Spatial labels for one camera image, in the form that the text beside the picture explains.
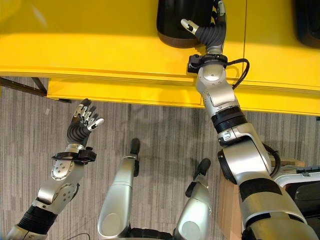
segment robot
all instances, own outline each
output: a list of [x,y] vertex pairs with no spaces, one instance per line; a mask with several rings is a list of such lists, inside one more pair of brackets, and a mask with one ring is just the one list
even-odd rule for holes
[[[222,55],[226,37],[226,11],[222,0],[214,2],[217,13],[215,24],[201,27],[186,19],[182,26],[206,46],[206,55],[189,58],[188,72],[196,73],[196,89],[201,94],[207,114],[217,131],[223,147],[217,157],[226,179],[239,187],[239,204],[243,223],[243,240],[318,240],[314,230],[287,192],[279,187],[272,176],[270,152],[259,139],[254,127],[241,111],[234,89],[249,70],[248,60],[228,62]],[[226,80],[226,66],[247,63],[240,79],[234,85]],[[76,108],[67,130],[68,145],[57,153],[51,177],[40,188],[31,207],[9,234],[8,240],[44,240],[57,215],[78,192],[79,180],[85,165],[93,162],[96,154],[86,147],[89,135],[104,122],[89,109],[85,99]],[[189,185],[189,198],[173,234],[153,229],[132,228],[130,225],[133,179],[139,174],[138,153],[140,141],[131,141],[131,150],[123,159],[112,185],[109,187],[98,219],[100,240],[206,240],[210,224],[210,194],[206,173],[210,160],[203,159]]]

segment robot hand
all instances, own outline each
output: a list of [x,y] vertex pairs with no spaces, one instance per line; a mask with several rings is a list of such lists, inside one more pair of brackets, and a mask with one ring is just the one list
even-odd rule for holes
[[181,25],[206,46],[208,54],[221,54],[227,31],[226,11],[222,0],[215,0],[213,6],[216,12],[212,12],[214,22],[211,26],[198,26],[186,19],[181,20]]
[[103,118],[98,118],[97,113],[94,114],[96,106],[88,110],[90,104],[91,101],[86,98],[76,108],[66,133],[69,144],[80,144],[85,147],[91,132],[105,121]]

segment fingertip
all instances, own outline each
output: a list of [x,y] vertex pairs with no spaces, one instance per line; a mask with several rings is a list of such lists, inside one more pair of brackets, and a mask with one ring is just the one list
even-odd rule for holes
[[91,100],[89,100],[88,98],[83,99],[80,104],[82,104],[85,107],[88,107],[91,104]]

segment robot finger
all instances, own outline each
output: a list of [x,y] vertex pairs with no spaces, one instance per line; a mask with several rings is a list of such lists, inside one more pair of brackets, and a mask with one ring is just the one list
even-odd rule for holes
[[193,35],[196,34],[196,31],[199,28],[199,26],[197,24],[195,24],[193,21],[187,20],[187,19],[181,19],[181,25],[185,29],[187,29],[190,33],[192,33]]
[[88,125],[89,119],[92,116],[93,112],[96,110],[96,106],[92,106],[89,111],[86,112],[86,114],[84,115],[84,125]]
[[95,113],[89,120],[88,120],[88,126],[92,124],[97,118],[98,118],[98,113]]
[[88,126],[86,127],[90,132],[92,132],[94,129],[96,129],[97,127],[99,127],[101,124],[104,123],[104,119],[103,118],[98,118],[97,120],[94,120],[92,123],[88,124]]
[[73,117],[82,117],[83,113],[88,109],[88,106],[91,104],[91,101],[86,98],[84,100],[81,101],[81,103],[76,107],[74,113],[73,113]]

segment metal arm segment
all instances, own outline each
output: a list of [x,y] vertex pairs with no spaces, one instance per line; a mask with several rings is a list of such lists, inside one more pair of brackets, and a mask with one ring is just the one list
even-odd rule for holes
[[[79,144],[69,144],[65,152],[78,153],[84,148]],[[7,239],[46,239],[47,232],[58,214],[77,193],[77,184],[85,174],[84,168],[84,164],[75,163],[73,160],[57,160],[51,177],[39,189],[37,198],[21,221],[11,229]]]

